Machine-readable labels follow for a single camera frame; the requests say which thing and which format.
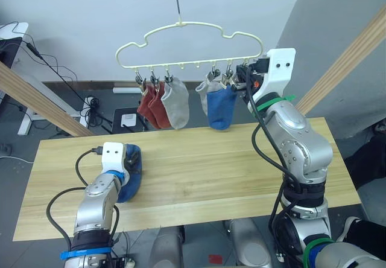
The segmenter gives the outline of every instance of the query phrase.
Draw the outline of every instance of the wooden plank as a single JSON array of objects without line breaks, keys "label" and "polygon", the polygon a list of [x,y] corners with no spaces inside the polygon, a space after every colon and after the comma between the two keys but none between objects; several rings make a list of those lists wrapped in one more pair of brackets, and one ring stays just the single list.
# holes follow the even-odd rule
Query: wooden plank
[{"label": "wooden plank", "polygon": [[362,33],[340,55],[327,72],[297,103],[298,110],[307,114],[333,88],[358,66],[386,38],[386,6],[382,7]]},{"label": "wooden plank", "polygon": [[0,62],[0,89],[72,136],[93,133]]},{"label": "wooden plank", "polygon": [[[334,150],[326,186],[329,206],[359,203],[325,120],[311,119],[311,123]],[[106,141],[137,144],[142,150],[141,187],[131,201],[118,204],[118,231],[268,215],[282,173],[253,150],[251,135],[255,126],[238,124],[223,132],[202,127],[41,141],[13,240],[60,237],[46,218],[47,203],[64,189],[81,187],[75,161],[86,150]],[[277,159],[262,133],[258,144]],[[87,182],[92,182],[101,172],[101,157],[87,155],[80,171]],[[70,235],[82,198],[82,191],[75,191],[52,207],[53,218]]]}]

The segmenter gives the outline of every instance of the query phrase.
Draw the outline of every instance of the gray floor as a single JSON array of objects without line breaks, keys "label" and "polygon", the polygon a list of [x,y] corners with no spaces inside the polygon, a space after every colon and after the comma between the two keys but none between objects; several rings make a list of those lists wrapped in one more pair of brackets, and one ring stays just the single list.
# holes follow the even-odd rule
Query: gray floor
[{"label": "gray floor", "polygon": [[[105,117],[112,119],[113,111],[118,107],[137,106],[138,95],[114,95],[111,91],[82,92],[83,95],[92,94],[101,100],[100,112]],[[68,103],[75,108],[81,107],[81,102],[68,92],[60,94]],[[189,97],[190,120],[186,127],[201,127],[207,125],[207,119],[201,109],[199,97],[191,92]],[[33,161],[39,141],[48,139],[57,132],[54,126],[45,130],[31,128],[28,136],[17,136],[23,114],[17,107],[2,103],[0,105],[0,142],[6,142],[13,146],[13,156]],[[233,123],[253,122],[252,116],[247,112],[245,104],[238,98],[236,102]],[[46,121],[37,122],[38,126],[46,125]],[[107,134],[101,127],[93,128],[97,135]],[[345,147],[345,142],[338,142],[341,152],[350,154],[358,149],[366,138],[351,142]],[[63,262],[59,260],[59,254],[66,249],[63,239],[12,242],[14,229],[19,215],[25,187],[31,171],[31,165],[12,159],[0,159],[0,267],[61,267]],[[359,205],[345,206],[329,209],[331,219],[332,235],[336,238],[341,232],[343,223],[347,216],[356,215],[364,217]],[[268,247],[273,252],[273,240],[268,232],[268,217],[254,219],[259,226]],[[158,229],[129,232],[130,254],[136,260],[136,267],[147,267],[147,259]],[[115,246],[118,254],[125,251],[124,237]],[[231,242],[227,238],[221,222],[201,223],[186,226],[186,243],[183,247],[183,256],[187,268],[218,266],[209,264],[210,254],[221,255],[223,264],[234,265],[235,256]],[[281,265],[274,260],[274,267]]]}]

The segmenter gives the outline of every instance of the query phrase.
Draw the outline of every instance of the green cable tie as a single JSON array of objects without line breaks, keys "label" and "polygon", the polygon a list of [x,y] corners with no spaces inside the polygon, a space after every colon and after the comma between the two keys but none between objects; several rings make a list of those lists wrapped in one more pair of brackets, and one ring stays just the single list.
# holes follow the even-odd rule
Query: green cable tie
[{"label": "green cable tie", "polygon": [[309,253],[313,247],[318,246],[319,244],[323,243],[334,243],[335,241],[330,239],[330,238],[319,238],[314,241],[311,241],[308,243],[306,246],[306,249],[304,250],[303,253],[303,267],[304,268],[309,268]]},{"label": "green cable tie", "polygon": [[286,97],[283,97],[283,98],[282,97],[277,97],[277,98],[268,100],[267,102],[264,102],[263,104],[259,105],[257,109],[258,109],[258,111],[261,111],[264,108],[273,105],[274,103],[277,103],[277,102],[280,102],[280,101],[283,101],[283,100],[292,101],[293,99],[295,99],[295,95],[290,95],[290,96],[286,96]]}]

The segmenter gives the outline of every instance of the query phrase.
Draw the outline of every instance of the desk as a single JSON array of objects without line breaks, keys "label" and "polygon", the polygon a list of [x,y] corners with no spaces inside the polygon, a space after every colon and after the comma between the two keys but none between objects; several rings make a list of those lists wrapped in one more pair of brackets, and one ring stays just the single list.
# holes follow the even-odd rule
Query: desk
[{"label": "desk", "polygon": [[[311,124],[334,150],[326,184],[329,206],[360,203],[324,118],[311,119]],[[118,204],[117,231],[269,215],[282,173],[253,150],[255,126],[238,124],[224,132],[202,127],[41,141],[13,240],[61,237],[46,218],[47,203],[64,189],[81,187],[75,161],[106,141],[137,144],[142,149],[141,187],[131,201]],[[262,133],[258,144],[277,159]],[[101,172],[101,156],[87,155],[80,170],[91,182]],[[70,235],[82,196],[82,191],[65,194],[52,207],[53,218]]]}]

